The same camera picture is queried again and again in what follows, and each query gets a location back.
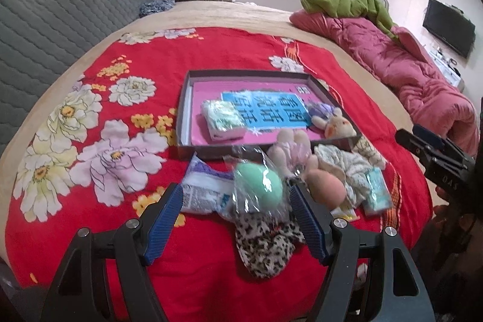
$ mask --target pink paper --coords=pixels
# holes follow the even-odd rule
[[[310,94],[301,94],[297,87],[304,87],[308,89]],[[312,90],[302,83],[285,83],[285,82],[258,82],[258,81],[207,81],[195,82],[193,84],[193,103],[191,108],[191,144],[192,145],[219,145],[230,143],[231,141],[216,141],[213,142],[208,132],[206,119],[201,113],[201,104],[205,100],[221,100],[221,93],[224,91],[282,91],[286,93],[295,93],[304,103],[309,101],[320,102],[323,101]],[[279,130],[271,132],[254,133],[248,130],[245,137],[242,139],[233,140],[237,145],[244,144],[270,144],[277,139]],[[311,140],[318,140],[323,138],[322,135],[310,129],[307,134]]]

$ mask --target beige blanket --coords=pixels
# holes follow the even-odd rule
[[[397,128],[412,129],[412,122],[398,101],[383,84],[359,66],[336,44],[295,28],[289,12],[250,5],[222,2],[184,2],[173,9],[137,20],[111,34],[72,65],[40,98],[0,158],[0,257],[8,262],[5,249],[5,225],[15,174],[27,145],[40,124],[62,102],[74,82],[105,49],[125,32],[149,32],[171,28],[220,26],[249,32],[291,37],[332,52],[341,67],[379,105]]]

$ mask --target white peony print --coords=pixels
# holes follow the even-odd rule
[[[62,208],[57,194],[66,196],[69,187],[74,185],[67,167],[73,164],[76,156],[74,146],[62,153],[55,153],[50,150],[48,141],[34,138],[18,166],[13,193],[15,199],[24,193],[20,210],[25,220],[45,222],[47,213],[54,216]]]
[[[82,88],[82,80],[85,78],[85,75],[84,74],[81,74],[79,75],[79,78],[77,79],[77,81],[73,84],[72,86],[72,90],[73,91],[79,91],[81,90]]]
[[[168,29],[166,31],[159,31],[156,37],[165,37],[166,39],[177,39],[179,36],[188,36],[196,32],[195,28],[190,29]]]
[[[100,101],[101,96],[92,93],[90,85],[83,85],[78,91],[69,93],[64,102],[54,109],[40,126],[37,137],[40,141],[48,141],[55,153],[69,149],[72,140],[84,142],[88,129],[98,125],[102,110]]]
[[[124,33],[119,39],[119,43],[128,44],[130,46],[134,44],[147,44],[156,37],[156,32],[131,32]]]
[[[165,37],[166,39],[176,39],[180,36],[188,36],[196,32],[195,28],[189,29],[166,29],[163,31],[155,32],[131,32],[124,33],[119,39],[119,43],[128,44],[130,46],[134,44],[147,44],[150,43],[152,39],[156,37]]]
[[[130,76],[117,80],[115,85],[111,85],[109,95],[111,103],[118,102],[122,106],[132,106],[133,104],[144,103],[148,98],[154,96],[156,86],[154,81],[148,78]]]
[[[107,206],[119,206],[123,191],[141,191],[148,182],[147,174],[155,174],[166,160],[156,156],[168,147],[166,137],[153,127],[130,139],[128,127],[121,120],[108,120],[101,140],[86,146],[71,168],[74,184],[87,187],[94,183],[97,200]]]
[[[296,61],[290,58],[281,56],[270,56],[271,64],[281,71],[288,71],[292,73],[303,73],[304,69],[302,65],[299,65]]]

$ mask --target green blanket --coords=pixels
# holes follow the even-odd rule
[[[380,0],[300,0],[306,12],[324,13],[332,18],[367,17],[382,32],[393,40],[398,37],[391,33],[395,25]]]

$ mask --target small box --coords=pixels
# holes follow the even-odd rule
[[[219,100],[221,94],[226,91],[243,90],[283,91],[296,94],[302,101],[318,100],[340,107],[316,78],[305,73],[264,70],[191,70],[184,79],[176,123],[176,142],[181,160],[191,159],[195,152],[202,160],[218,160],[232,154],[233,145],[259,146],[267,151],[275,143],[278,130],[259,132],[250,131],[250,128],[242,139],[226,142],[211,140],[206,119],[201,114],[201,103],[204,100]],[[346,151],[352,150],[359,141],[361,132],[344,109],[342,109],[342,115],[351,122],[356,130],[356,136],[325,139],[320,133],[307,130],[312,147],[325,144],[335,145]]]

